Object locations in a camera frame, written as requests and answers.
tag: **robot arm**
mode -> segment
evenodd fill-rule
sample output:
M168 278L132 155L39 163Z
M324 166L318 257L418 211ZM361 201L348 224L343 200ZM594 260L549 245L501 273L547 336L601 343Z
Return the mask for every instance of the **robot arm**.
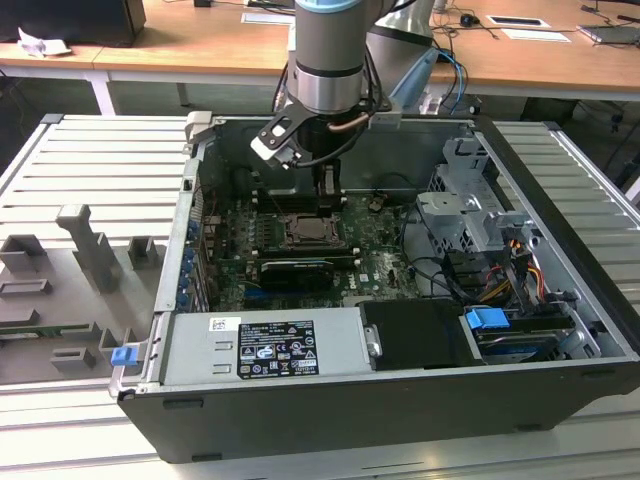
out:
M256 153L272 166L311 167L353 146L382 98L378 78L376 95L369 88L369 102L362 102L363 79L371 87L377 75L367 53L367 32L380 18L413 3L296 0L290 103L254 139Z

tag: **power supply label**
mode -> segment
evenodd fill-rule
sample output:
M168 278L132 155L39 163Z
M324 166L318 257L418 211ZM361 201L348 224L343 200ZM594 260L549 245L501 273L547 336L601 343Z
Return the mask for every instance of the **power supply label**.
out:
M238 329L238 376L255 378L318 375L313 321L241 323Z

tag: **desk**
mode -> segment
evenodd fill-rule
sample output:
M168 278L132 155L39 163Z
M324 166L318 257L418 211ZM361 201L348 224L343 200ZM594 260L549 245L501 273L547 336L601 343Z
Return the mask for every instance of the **desk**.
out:
M496 27L486 15L540 18L553 30L575 30L577 25L599 25L604 20L580 10L585 0L458 0L456 6L475 11L482 24ZM600 11L611 18L638 16L638 7L600 3ZM460 12L434 14L432 25L451 22L460 27ZM640 100L640 51L633 47L593 46L581 32L563 33L571 43L510 40L502 31L492 30L494 40L483 29L460 31L454 38L456 56L469 71L468 93L554 97L591 100ZM436 34L443 48L449 48L444 34ZM431 84L443 81L444 65L436 69Z
M487 14L540 17L563 30L602 23L580 11L579 0L458 0L456 5L473 8L487 26ZM619 13L634 15L637 7L601 3L600 9L615 20ZM73 46L73 56L39 60L14 45L0 44L0 68L17 77L87 80L100 111L115 114L111 81L178 83L185 104L184 84L275 85L286 62L288 27L242 24L240 6L196 9L188 0L145 0L145 11L146 28L133 48ZM457 23L459 13L453 11L450 19ZM432 18L432 24L441 21L446 16ZM454 40L469 71L468 93L640 101L637 49L593 47L579 32L565 34L571 43L509 40L494 32L500 40L484 30L462 31ZM436 39L447 46L444 35ZM437 65L430 88L442 92L452 81L451 66Z

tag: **blue tab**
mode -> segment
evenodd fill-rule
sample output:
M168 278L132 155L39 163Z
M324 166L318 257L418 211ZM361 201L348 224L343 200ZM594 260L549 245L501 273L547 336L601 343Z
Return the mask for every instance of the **blue tab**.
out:
M111 354L111 365L129 367L138 364L138 347L118 347Z
M471 329L509 328L511 324L501 308L474 308L466 315Z

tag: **aluminum profile table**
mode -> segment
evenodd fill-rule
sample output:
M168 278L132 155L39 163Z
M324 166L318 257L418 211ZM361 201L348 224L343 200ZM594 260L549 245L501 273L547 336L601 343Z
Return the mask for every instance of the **aluminum profile table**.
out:
M67 116L57 126L41 125L2 177L0 184L5 188L0 192L0 213L10 215L13 208L33 208L30 213L37 213L42 219L35 223L47 225L53 232L55 224L48 220L48 207L59 207L63 198L91 199L95 212L101 211L101 206L112 208L103 210L96 221L103 226L109 224L114 242L121 241L117 235L125 222L140 228L146 222L166 223L168 234L169 217L145 219L140 209L166 207L177 197L179 185L174 187L174 180L180 175L160 167L173 165L177 170L184 161L183 137L174 135L181 131L183 123L179 117ZM563 134L549 132L542 124L498 126L523 154L585 242L592 242L588 245L606 268L614 273L630 272L631 269L620 268L633 261L631 249L640 246L640 237L636 239L637 212L623 202L622 194ZM158 131L173 133L150 133ZM46 170L41 165L57 165L59 169ZM153 168L141 169L143 166ZM114 187L99 188L89 181L96 178L106 184L112 182ZM109 180L114 178L120 181L119 189ZM40 189L27 188L32 181L44 185ZM65 188L65 182L76 187ZM126 195L121 191L124 185ZM515 193L506 191L517 205ZM36 198L38 206L29 203ZM3 227L34 223L33 219L20 222L20 217L4 218ZM601 221L610 223L600 226ZM161 227L153 228L162 234ZM59 233L46 235L50 246L68 246L68 239ZM620 275L640 283L631 273ZM634 283L619 281L619 285ZM628 396L600 399L547 432L169 465L158 459L151 445L109 397L107 383L108 379L96 379L2 387L0 475L18 480L125 476L180 480L640 477L640 390Z
M0 242L34 234L44 248L73 246L55 218L86 203L111 246L169 238L184 162L186 117L66 115L38 126L0 178Z

